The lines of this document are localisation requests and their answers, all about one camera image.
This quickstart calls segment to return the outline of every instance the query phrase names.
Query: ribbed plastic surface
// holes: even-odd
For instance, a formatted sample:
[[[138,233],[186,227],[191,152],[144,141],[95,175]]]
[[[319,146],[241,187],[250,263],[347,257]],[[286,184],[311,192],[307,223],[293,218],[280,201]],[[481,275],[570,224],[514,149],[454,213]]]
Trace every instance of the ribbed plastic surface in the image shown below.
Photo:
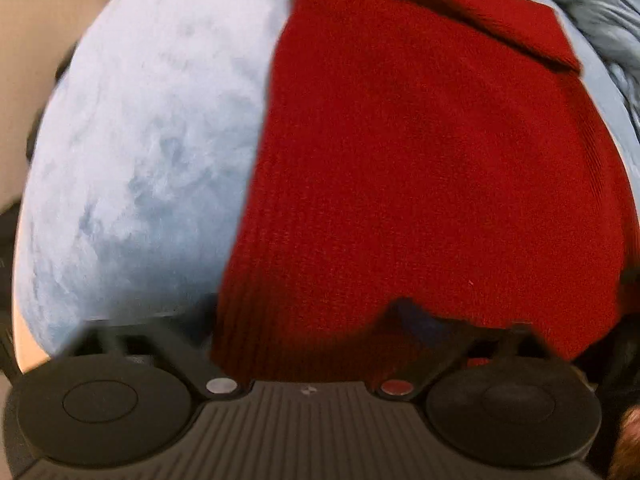
[[[361,383],[257,383],[204,407],[161,454],[109,470],[46,461],[24,480],[596,480],[580,463],[538,471],[479,465],[441,444],[410,404]]]

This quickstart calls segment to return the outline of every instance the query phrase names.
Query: black disc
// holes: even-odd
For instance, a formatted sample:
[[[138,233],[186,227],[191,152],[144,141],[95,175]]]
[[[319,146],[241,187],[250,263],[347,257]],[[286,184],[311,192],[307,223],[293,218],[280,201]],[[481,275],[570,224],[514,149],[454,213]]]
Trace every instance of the black disc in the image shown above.
[[[431,389],[426,413],[462,453],[513,468],[583,458],[602,416],[597,398],[570,368],[522,357],[447,376]]]
[[[75,466],[140,460],[170,443],[191,415],[171,374],[98,354],[53,360],[24,377],[18,423],[41,455]]]

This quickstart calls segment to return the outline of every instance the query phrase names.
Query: red fabric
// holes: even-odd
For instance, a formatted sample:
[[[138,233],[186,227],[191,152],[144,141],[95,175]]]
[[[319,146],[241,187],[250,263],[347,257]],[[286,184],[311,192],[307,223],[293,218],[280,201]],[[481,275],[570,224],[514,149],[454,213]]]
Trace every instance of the red fabric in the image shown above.
[[[603,336],[638,220],[578,72],[528,0],[294,0],[214,359],[376,383],[418,351],[399,296],[565,357]]]

